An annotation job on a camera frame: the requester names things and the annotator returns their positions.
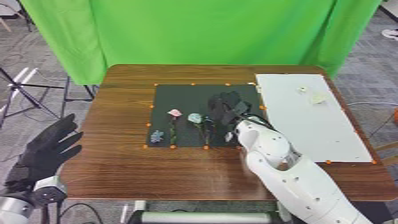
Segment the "black cloth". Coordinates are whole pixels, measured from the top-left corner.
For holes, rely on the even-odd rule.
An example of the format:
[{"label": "black cloth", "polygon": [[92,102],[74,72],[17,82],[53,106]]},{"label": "black cloth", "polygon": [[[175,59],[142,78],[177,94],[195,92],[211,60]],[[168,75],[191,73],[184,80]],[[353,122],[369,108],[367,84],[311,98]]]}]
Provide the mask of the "black cloth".
[{"label": "black cloth", "polygon": [[[199,130],[188,122],[190,113],[199,113],[209,115],[209,99],[211,97],[223,93],[236,92],[239,99],[250,104],[250,113],[263,117],[263,112],[259,110],[259,94],[255,86],[252,85],[158,85],[154,94],[154,108],[151,113],[151,127],[147,131],[147,145],[149,147],[168,147],[170,146],[170,115],[167,112],[177,109],[183,116],[175,121],[175,134],[177,134],[177,147],[202,147],[204,140],[199,134]],[[154,131],[161,131],[163,141],[159,143],[151,143],[151,134]],[[215,122],[215,136],[209,142],[209,146],[236,146],[236,143],[225,143],[223,136],[229,131],[225,125],[220,121]]]},{"label": "black cloth", "polygon": [[81,145],[69,147],[83,133],[65,138],[76,129],[72,120],[71,114],[53,123],[26,145],[5,180],[5,186],[14,191],[26,190],[40,179],[55,175],[62,163],[81,151]]}]

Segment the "robotic hand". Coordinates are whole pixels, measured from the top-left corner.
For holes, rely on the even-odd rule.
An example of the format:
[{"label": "robotic hand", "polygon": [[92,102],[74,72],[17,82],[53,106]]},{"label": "robotic hand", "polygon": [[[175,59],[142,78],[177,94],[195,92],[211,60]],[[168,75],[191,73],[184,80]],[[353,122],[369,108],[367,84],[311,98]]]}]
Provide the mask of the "robotic hand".
[{"label": "robotic hand", "polygon": [[211,119],[234,125],[234,136],[247,151],[247,166],[282,209],[309,224],[369,224],[327,172],[293,150],[266,120],[248,114],[250,104],[241,101],[238,93],[215,95],[207,107]]},{"label": "robotic hand", "polygon": [[65,188],[55,173],[81,151],[81,145],[71,146],[83,133],[67,137],[76,129],[72,120],[71,114],[46,128],[26,145],[0,192],[0,224],[24,224],[33,208],[65,198]]}]

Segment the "metal stand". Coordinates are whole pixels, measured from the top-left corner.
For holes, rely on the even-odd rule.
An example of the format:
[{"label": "metal stand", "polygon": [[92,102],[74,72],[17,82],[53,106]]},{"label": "metal stand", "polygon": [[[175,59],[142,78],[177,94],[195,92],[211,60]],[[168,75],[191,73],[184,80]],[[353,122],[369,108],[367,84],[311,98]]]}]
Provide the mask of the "metal stand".
[{"label": "metal stand", "polygon": [[69,94],[69,83],[71,83],[71,78],[69,78],[69,76],[67,76],[67,78],[65,78],[65,87],[64,87],[64,101],[62,101],[62,107],[60,107],[60,118],[64,117],[64,113],[65,113],[65,103],[67,102],[72,102],[72,101],[85,101],[85,102],[92,102],[92,100],[94,100],[94,98],[96,98],[96,96],[94,96],[94,88],[92,88],[92,90],[90,90],[90,88],[88,88],[88,86],[87,85],[83,85],[83,88],[85,88],[85,91],[87,91],[87,93],[88,93],[88,99],[71,99],[71,98],[67,98],[67,94]]},{"label": "metal stand", "polygon": [[[3,79],[5,81],[8,82],[8,97],[7,97],[7,102],[5,102],[5,106],[3,106],[3,113],[1,113],[1,116],[0,116],[0,129],[1,129],[1,126],[3,126],[3,120],[5,118],[8,118],[10,116],[21,114],[23,112],[26,112],[28,110],[32,109],[40,109],[46,113],[51,114],[51,116],[60,119],[58,115],[53,113],[53,111],[48,109],[48,107],[44,106],[42,104],[42,99],[46,97],[46,94],[48,94],[48,90],[49,89],[64,89],[64,87],[58,87],[58,86],[46,86],[46,85],[33,85],[33,84],[23,84],[19,82],[14,81],[14,79],[10,78],[7,72],[3,71],[3,69],[0,68],[0,73],[1,73],[1,76],[3,76]],[[28,87],[35,87],[35,88],[44,88],[44,93],[42,93],[42,96],[39,98],[39,100],[33,98],[33,96],[30,95],[30,93],[26,92],[26,90],[23,89],[23,87],[28,86]],[[16,94],[16,91],[19,91],[21,93],[21,96],[26,98],[28,102],[32,103],[32,107],[28,107],[26,109],[23,109],[21,111],[14,112],[12,114],[7,114],[8,112],[8,106],[10,106],[10,102],[12,102],[12,96]]]}]

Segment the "white board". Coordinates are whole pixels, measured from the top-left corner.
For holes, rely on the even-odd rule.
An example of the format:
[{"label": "white board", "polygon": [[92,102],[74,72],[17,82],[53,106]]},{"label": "white board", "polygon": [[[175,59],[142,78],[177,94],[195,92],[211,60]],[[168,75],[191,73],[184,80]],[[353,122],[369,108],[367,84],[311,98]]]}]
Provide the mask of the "white board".
[{"label": "white board", "polygon": [[295,150],[314,162],[371,162],[323,76],[259,74],[255,78],[270,123]]}]

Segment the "tripod stand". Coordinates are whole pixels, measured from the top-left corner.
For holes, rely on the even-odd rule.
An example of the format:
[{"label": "tripod stand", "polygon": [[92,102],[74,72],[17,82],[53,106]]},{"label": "tripod stand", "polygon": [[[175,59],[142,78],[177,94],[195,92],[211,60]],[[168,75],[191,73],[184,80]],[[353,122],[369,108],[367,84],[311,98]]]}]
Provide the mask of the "tripod stand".
[{"label": "tripod stand", "polygon": [[[7,101],[5,101],[5,106],[3,106],[3,113],[0,115],[0,129],[1,129],[1,125],[3,125],[3,120],[5,118],[8,118],[10,116],[21,114],[23,112],[26,112],[28,110],[32,109],[40,109],[46,113],[51,114],[51,116],[60,119],[58,115],[53,113],[53,111],[48,109],[48,107],[44,106],[42,104],[42,99],[46,97],[46,94],[48,94],[48,90],[49,89],[64,89],[64,87],[58,87],[58,86],[46,86],[46,85],[33,85],[33,84],[23,84],[19,82],[14,81],[14,79],[10,78],[7,72],[3,71],[1,67],[0,67],[0,75],[3,77],[3,80],[8,82],[8,97],[7,97]],[[39,100],[33,98],[33,96],[30,95],[30,93],[26,92],[24,90],[24,86],[28,87],[35,87],[35,88],[44,88],[44,93],[42,93],[42,96],[39,98]],[[17,112],[8,113],[8,106],[10,106],[10,102],[12,102],[12,98],[14,98],[14,95],[16,95],[16,91],[19,91],[21,93],[21,96],[26,98],[28,102],[32,103],[32,107],[28,107],[26,109],[19,110]]]}]

